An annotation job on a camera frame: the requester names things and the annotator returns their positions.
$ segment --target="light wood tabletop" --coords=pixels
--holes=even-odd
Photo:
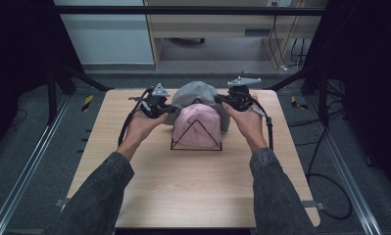
[[[176,90],[169,90],[171,97]],[[112,152],[125,118],[143,90],[108,91],[68,193],[70,198]],[[277,95],[251,90],[272,117],[274,152],[302,201],[312,194]],[[256,227],[250,149],[231,120],[222,135],[222,151],[171,150],[172,126],[160,125],[143,141],[131,165],[134,177],[124,191],[117,228]],[[264,128],[266,139],[267,128]],[[314,226],[315,208],[306,209]]]

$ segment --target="aluminum rail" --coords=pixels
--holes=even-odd
[[[310,104],[311,111],[314,113],[315,117],[318,116],[317,104],[312,98],[306,98],[308,104]],[[323,125],[318,121],[319,129],[323,130]],[[378,226],[378,223],[369,208],[366,198],[364,197],[363,192],[361,191],[358,183],[356,182],[354,176],[351,173],[351,170],[347,167],[344,157],[342,157],[341,152],[335,144],[335,141],[332,138],[332,135],[327,133],[326,144],[329,151],[332,153],[332,161],[335,165],[338,175],[341,178],[341,181],[346,189],[348,196],[354,207],[354,211],[360,219],[361,226],[367,235],[382,235],[381,229]]]
[[[8,198],[6,199],[6,202],[2,206],[0,210],[0,235],[4,233],[6,226],[8,225],[16,207],[19,204],[19,201],[21,200],[22,196],[24,195],[24,191],[27,187],[27,185],[30,182],[30,179],[33,177],[33,174],[35,173],[36,168],[38,167],[43,154],[45,153],[52,136],[54,135],[58,125],[61,122],[61,119],[66,111],[67,105],[70,101],[70,96],[64,96],[63,101],[60,103],[60,107],[58,109],[58,114],[55,118],[55,120],[46,127],[45,131],[43,132],[41,138],[39,139],[38,143],[36,144],[35,149],[33,150],[33,153],[30,155],[29,160],[27,161],[26,165],[24,166],[24,170],[22,171],[21,175],[19,176],[18,181],[16,182],[14,188],[12,189],[11,193],[9,194]]]
[[[325,16],[344,13],[325,8],[285,7],[181,7],[181,6],[29,6],[35,13],[87,15],[246,15]]]

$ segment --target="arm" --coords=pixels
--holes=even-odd
[[[237,123],[253,154],[250,168],[259,234],[316,234],[295,188],[268,147],[262,117],[252,109],[237,112],[225,103],[222,105]]]
[[[137,112],[121,145],[88,176],[55,223],[42,234],[112,234],[124,188],[134,174],[131,158],[140,143],[167,116],[148,119]]]
[[[259,234],[317,234],[272,149],[256,151],[250,168]]]

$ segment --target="cuff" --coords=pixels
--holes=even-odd
[[[109,158],[103,162],[103,165],[111,168],[115,174],[119,176],[124,185],[127,185],[134,175],[130,162],[118,152],[113,152]]]
[[[255,175],[255,172],[259,168],[266,167],[270,164],[280,165],[280,162],[278,161],[277,157],[274,154],[274,151],[271,148],[263,148],[256,151],[251,157],[250,169],[253,175]]]

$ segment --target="black wire frame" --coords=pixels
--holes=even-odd
[[[193,125],[195,123],[199,123],[202,128],[208,133],[208,135],[211,137],[212,140],[214,140],[214,142],[216,143],[216,146],[218,147],[218,149],[209,149],[211,147],[206,147],[205,149],[202,149],[202,148],[175,148],[175,146],[177,144],[179,144],[179,140],[182,139],[182,137],[186,134],[186,132],[188,132],[188,130],[193,127]],[[176,140],[176,142],[173,141],[173,136],[171,137],[171,150],[189,150],[189,151],[222,151],[222,142],[218,142],[214,137],[213,135],[207,130],[207,128],[202,124],[201,121],[199,121],[198,119],[194,120],[189,126],[188,128],[186,128],[186,130],[182,133],[182,135],[180,135],[180,137]]]

